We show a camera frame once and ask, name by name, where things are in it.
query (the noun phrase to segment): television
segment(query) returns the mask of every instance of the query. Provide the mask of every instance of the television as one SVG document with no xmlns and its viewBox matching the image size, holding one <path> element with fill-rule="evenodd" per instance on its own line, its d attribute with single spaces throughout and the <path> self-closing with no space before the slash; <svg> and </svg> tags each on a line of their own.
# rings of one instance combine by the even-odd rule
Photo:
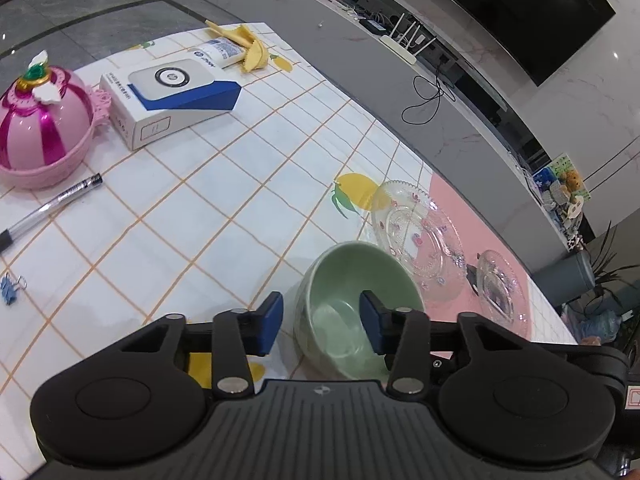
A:
<svg viewBox="0 0 640 480">
<path fill-rule="evenodd" d="M 615 14 L 607 0 L 454 0 L 539 86 Z"/>
</svg>

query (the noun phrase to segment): white checkered tablecloth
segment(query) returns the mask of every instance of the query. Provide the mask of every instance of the white checkered tablecloth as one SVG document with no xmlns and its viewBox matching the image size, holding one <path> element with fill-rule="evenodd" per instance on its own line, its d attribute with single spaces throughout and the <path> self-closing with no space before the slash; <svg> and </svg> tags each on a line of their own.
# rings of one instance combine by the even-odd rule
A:
<svg viewBox="0 0 640 480">
<path fill-rule="evenodd" d="M 4 228 L 69 185 L 98 172 L 104 177 L 101 188 L 37 226 L 0 260 L 0 270 L 28 280 L 17 303 L 0 305 L 3 480 L 24 478 L 42 463 L 29 420 L 38 386 L 170 312 L 208 321 L 233 307 L 254 308 L 279 290 L 286 314 L 272 354 L 260 360 L 265 377 L 313 378 L 292 338 L 298 283 L 336 242 L 374 242 L 366 212 L 337 214 L 335 177 L 361 173 L 377 184 L 401 179 L 429 190 L 432 171 L 411 150 L 268 26 L 252 28 L 294 69 L 225 69 L 244 87 L 231 113 L 135 153 L 105 126 L 82 166 L 55 189 L 0 184 Z M 211 37 L 207 29 L 173 34 L 77 72 L 95 86 L 103 72 Z M 574 342 L 532 282 L 529 291 L 533 339 Z"/>
</svg>

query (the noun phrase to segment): green gem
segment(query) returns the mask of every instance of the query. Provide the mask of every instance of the green gem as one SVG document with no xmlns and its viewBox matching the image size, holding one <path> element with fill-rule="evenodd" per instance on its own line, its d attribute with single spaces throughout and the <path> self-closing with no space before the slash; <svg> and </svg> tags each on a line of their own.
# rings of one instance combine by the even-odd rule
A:
<svg viewBox="0 0 640 480">
<path fill-rule="evenodd" d="M 24 78 L 27 81 L 35 81 L 47 75 L 47 69 L 44 64 L 38 64 L 31 66 L 24 74 Z"/>
</svg>

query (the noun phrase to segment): pink container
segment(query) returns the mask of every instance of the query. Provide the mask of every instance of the pink container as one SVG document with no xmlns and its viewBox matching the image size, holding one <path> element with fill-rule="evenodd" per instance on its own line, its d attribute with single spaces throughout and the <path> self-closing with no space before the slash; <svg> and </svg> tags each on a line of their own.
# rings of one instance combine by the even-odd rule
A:
<svg viewBox="0 0 640 480">
<path fill-rule="evenodd" d="M 108 120 L 111 97 L 87 89 L 58 66 L 48 67 L 62 101 L 43 104 L 16 80 L 0 98 L 0 180 L 40 189 L 68 177 L 91 146 L 94 128 Z"/>
</svg>

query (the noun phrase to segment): blue binder clip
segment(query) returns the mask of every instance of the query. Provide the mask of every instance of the blue binder clip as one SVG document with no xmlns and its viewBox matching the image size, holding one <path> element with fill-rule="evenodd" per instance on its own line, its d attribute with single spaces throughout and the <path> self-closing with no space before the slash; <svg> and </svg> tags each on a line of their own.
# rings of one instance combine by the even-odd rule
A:
<svg viewBox="0 0 640 480">
<path fill-rule="evenodd" d="M 18 290 L 25 290 L 26 288 L 27 280 L 22 276 L 18 276 L 18 279 L 14 282 L 9 273 L 6 273 L 0 280 L 0 296 L 2 296 L 2 300 L 7 306 L 15 303 L 15 300 L 18 299 Z"/>
</svg>

